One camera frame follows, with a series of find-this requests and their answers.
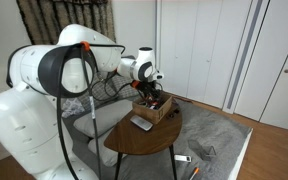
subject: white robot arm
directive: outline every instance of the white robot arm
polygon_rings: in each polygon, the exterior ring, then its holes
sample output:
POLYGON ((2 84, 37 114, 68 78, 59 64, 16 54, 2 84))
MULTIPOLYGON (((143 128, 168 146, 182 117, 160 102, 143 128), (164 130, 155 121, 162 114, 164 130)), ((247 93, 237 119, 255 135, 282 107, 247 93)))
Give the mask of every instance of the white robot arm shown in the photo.
MULTIPOLYGON (((114 70, 138 81, 163 78, 155 69, 151 48, 141 48, 136 60, 121 58, 121 51, 121 46, 100 33, 69 25, 57 45, 27 46, 11 55, 7 83, 13 88, 0 94, 0 141, 36 179, 72 179, 59 143, 56 109, 44 95, 57 97, 59 89, 61 97, 85 93, 84 69, 89 80, 96 71, 114 70), (84 50, 82 41, 91 45, 91 52, 84 50)), ((79 179, 97 179, 74 155, 72 139, 62 127, 67 154, 79 179)))

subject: gray rug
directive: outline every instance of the gray rug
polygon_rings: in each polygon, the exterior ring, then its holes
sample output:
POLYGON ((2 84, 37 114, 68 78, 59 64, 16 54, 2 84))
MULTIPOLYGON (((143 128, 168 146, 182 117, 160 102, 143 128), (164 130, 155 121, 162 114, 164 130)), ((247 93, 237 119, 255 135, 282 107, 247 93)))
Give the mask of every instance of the gray rug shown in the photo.
MULTIPOLYGON (((183 126, 174 143, 174 152, 192 157, 190 163, 175 162, 178 179, 189 179, 195 167, 199 167, 200 171, 194 179, 227 179, 251 128, 191 103, 176 101, 183 114, 183 126), (215 148, 216 157, 211 161, 201 157, 201 151, 206 146, 215 148)), ((65 120, 65 123, 74 140, 73 151, 97 173, 96 156, 87 148, 88 137, 73 127, 72 119, 65 120)), ((114 174, 115 166, 102 166, 102 179, 114 179, 114 174)), ((119 179, 173 179, 169 149, 145 156, 126 156, 122 160, 119 179)))

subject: sofa cushion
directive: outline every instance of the sofa cushion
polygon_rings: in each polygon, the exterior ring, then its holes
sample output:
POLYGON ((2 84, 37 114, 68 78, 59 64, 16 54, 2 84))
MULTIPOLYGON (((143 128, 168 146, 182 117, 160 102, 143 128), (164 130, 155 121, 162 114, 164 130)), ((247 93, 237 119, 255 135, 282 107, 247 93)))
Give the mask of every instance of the sofa cushion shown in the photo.
MULTIPOLYGON (((104 134, 132 110, 132 101, 121 100, 95 110, 98 135, 104 134)), ((74 122, 74 127, 89 137, 95 137, 91 113, 74 122)))
MULTIPOLYGON (((98 148, 99 148, 99 151, 100 151, 100 158, 101 158, 101 161, 102 163, 105 165, 105 166, 108 166, 108 167, 112 167, 116 164, 117 162, 117 152, 116 151, 113 151, 107 147, 104 146, 104 141, 105 139, 107 138, 107 136, 111 133, 112 130, 106 132, 105 134, 103 134, 99 139, 98 139, 98 148)), ((95 139, 91 140, 88 144, 88 149, 90 151, 92 151, 94 154, 97 154, 96 152, 96 141, 95 139)))

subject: black cable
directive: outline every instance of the black cable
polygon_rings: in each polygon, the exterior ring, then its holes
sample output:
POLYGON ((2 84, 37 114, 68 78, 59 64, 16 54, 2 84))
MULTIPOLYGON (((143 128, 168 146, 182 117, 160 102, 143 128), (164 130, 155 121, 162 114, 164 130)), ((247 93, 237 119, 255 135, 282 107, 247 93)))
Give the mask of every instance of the black cable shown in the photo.
POLYGON ((58 91, 57 91, 57 100, 56 100, 56 112, 57 112, 57 127, 58 127, 58 134, 59 134, 59 138, 60 138, 60 142, 61 142, 61 147, 62 147, 62 151, 63 151, 63 155, 64 155, 64 159, 66 161, 67 167, 70 170, 73 178, 75 180, 78 180, 78 177, 72 167, 72 164, 70 162, 70 159, 68 157, 67 151, 66 151, 66 147, 65 147, 65 141, 64 141, 64 136, 63 136, 63 129, 62 129, 62 108, 61 108, 61 96, 62 96, 62 75, 63 75, 63 67, 64 67, 64 60, 66 59, 66 56, 68 55, 68 53, 75 47, 81 46, 81 44, 74 44, 70 47, 68 47, 68 49, 66 50, 64 57, 63 57, 63 61, 62 64, 59 68, 59 76, 58 76, 58 91))
MULTIPOLYGON (((93 52, 91 52, 91 54, 93 55, 95 64, 96 64, 96 59, 95 56, 93 54, 93 52)), ((84 61, 84 56, 83 56, 83 48, 81 48, 81 61, 82 61, 82 66, 83 66, 83 72, 84 72, 84 76, 85 76, 85 80, 86 80, 86 84, 87 84, 87 90, 88 90, 88 94, 90 96, 90 98, 92 97, 92 91, 90 89, 90 81, 88 79, 88 74, 87 74, 87 70, 86 70, 86 64, 84 61)), ((99 145, 98 145, 98 131, 97 131, 97 125, 96 125, 96 118, 95 118, 95 108, 94 108, 94 102, 91 102, 93 100, 90 99, 90 104, 91 104, 91 108, 92 108, 92 119, 93 119, 93 125, 94 125, 94 131, 95 131, 95 143, 96 143, 96 152, 97 152, 97 165, 98 165, 98 174, 99 174, 99 179, 102 179, 102 171, 101 171, 101 159, 100 159, 100 150, 99 150, 99 145)))
POLYGON ((126 49, 125 46, 118 45, 118 44, 90 44, 90 46, 95 46, 95 47, 121 47, 121 48, 123 48, 121 54, 123 54, 125 49, 126 49))
POLYGON ((137 90, 137 92, 138 92, 138 94, 141 96, 141 98, 146 102, 146 99, 145 99, 145 97, 143 96, 143 94, 141 93, 141 91, 140 91, 140 90, 137 90))
MULTIPOLYGON (((122 46, 122 45, 108 45, 108 44, 90 44, 92 46, 97 46, 97 47, 122 47, 123 48, 123 51, 121 52, 121 54, 125 51, 125 47, 122 46)), ((59 76, 58 76, 58 92, 57 92, 57 101, 56 101, 56 106, 57 106, 57 127, 58 127, 58 134, 59 134, 59 139, 60 139, 60 143, 61 143, 61 148, 62 148, 62 151, 63 151, 63 155, 64 155, 64 159, 66 161, 66 164, 67 164, 67 167, 68 169, 70 170, 73 178, 75 180, 79 180, 73 167, 72 167, 72 164, 70 162, 70 159, 68 157, 68 154, 67 154, 67 150, 66 150, 66 147, 65 147, 65 140, 64 140, 64 136, 63 136, 63 129, 62 129, 62 109, 61 109, 61 96, 62 96, 62 75, 63 75, 63 68, 64 68, 64 61, 68 55, 68 53, 73 49, 73 48, 76 48, 76 47, 82 47, 82 44, 78 43, 78 44, 73 44, 71 46, 68 47, 68 49, 66 50, 64 56, 63 56, 63 61, 62 61, 62 64, 61 66, 59 67, 59 76)), ((91 53, 91 56, 93 56, 94 60, 96 61, 95 59, 95 56, 93 54, 92 51, 90 51, 91 53)), ((87 71, 86 71, 86 65, 85 65, 85 61, 84 61, 84 58, 83 58, 83 49, 81 48, 81 60, 82 60, 82 65, 83 65, 83 71, 84 71, 84 75, 85 75, 85 79, 86 79, 86 82, 87 82, 87 86, 88 86, 88 92, 89 92, 89 95, 92 96, 92 92, 90 91, 90 83, 89 83, 89 79, 88 79, 88 76, 87 76, 87 71)), ((97 63, 95 62, 95 68, 98 72, 98 67, 97 67, 97 63)), ((94 130, 95 130, 95 141, 96 141, 96 150, 97 150, 97 155, 98 155, 98 168, 99 168, 99 176, 100 176, 100 179, 101 179, 101 165, 100 165, 100 154, 99 154, 99 148, 98 148, 98 134, 97 134, 97 126, 96 126, 96 119, 93 118, 93 123, 94 123, 94 130)))
POLYGON ((163 91, 163 86, 161 83, 155 82, 156 84, 158 84, 161 87, 161 90, 163 91))
MULTIPOLYGON (((100 83, 100 82, 102 82, 102 81, 97 81, 96 83, 94 83, 93 84, 93 86, 92 86, 92 92, 93 92, 93 89, 94 89, 94 86, 96 86, 98 83, 100 83)), ((126 83, 126 84, 124 84, 123 86, 121 86, 119 89, 118 89, 118 91, 116 91, 115 92, 115 94, 113 94, 113 95, 109 95, 109 96, 111 96, 111 97, 109 97, 109 98, 106 98, 106 99, 99 99, 99 98, 97 98, 97 97, 95 97, 95 96, 93 96, 93 98, 95 99, 95 100, 97 100, 97 101, 111 101, 111 100, 114 100, 114 99, 116 99, 117 97, 118 97, 118 93, 122 90, 122 89, 124 89, 126 86, 130 86, 131 85, 131 83, 126 83)))
POLYGON ((106 85, 108 84, 108 81, 111 80, 116 74, 117 74, 117 71, 115 71, 114 74, 112 74, 111 76, 109 76, 108 78, 106 78, 106 79, 105 79, 105 82, 104 82, 104 90, 105 90, 105 93, 106 93, 108 96, 110 96, 110 97, 115 96, 115 94, 110 95, 110 93, 107 92, 107 88, 106 88, 107 86, 106 86, 106 85))

